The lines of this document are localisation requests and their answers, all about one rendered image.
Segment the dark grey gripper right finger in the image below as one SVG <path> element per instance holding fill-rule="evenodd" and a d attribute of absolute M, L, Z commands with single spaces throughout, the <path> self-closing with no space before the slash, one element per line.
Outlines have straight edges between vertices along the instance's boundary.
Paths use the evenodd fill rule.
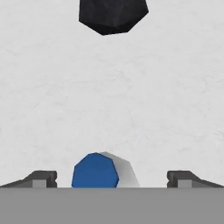
<path fill-rule="evenodd" d="M 223 188 L 223 185 L 201 179 L 191 171 L 168 171 L 167 179 L 168 188 Z"/>

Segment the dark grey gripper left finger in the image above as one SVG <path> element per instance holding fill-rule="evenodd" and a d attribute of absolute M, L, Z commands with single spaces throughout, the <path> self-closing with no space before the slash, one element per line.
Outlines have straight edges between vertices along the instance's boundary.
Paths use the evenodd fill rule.
<path fill-rule="evenodd" d="M 56 188 L 56 171 L 34 171 L 27 177 L 3 185 L 4 188 Z"/>

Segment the black bottle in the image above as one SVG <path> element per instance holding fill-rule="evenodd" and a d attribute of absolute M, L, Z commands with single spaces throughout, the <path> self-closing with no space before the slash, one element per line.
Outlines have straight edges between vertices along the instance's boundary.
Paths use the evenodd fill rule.
<path fill-rule="evenodd" d="M 111 35 L 128 32 L 148 13 L 146 0 L 80 0 L 79 21 Z"/>

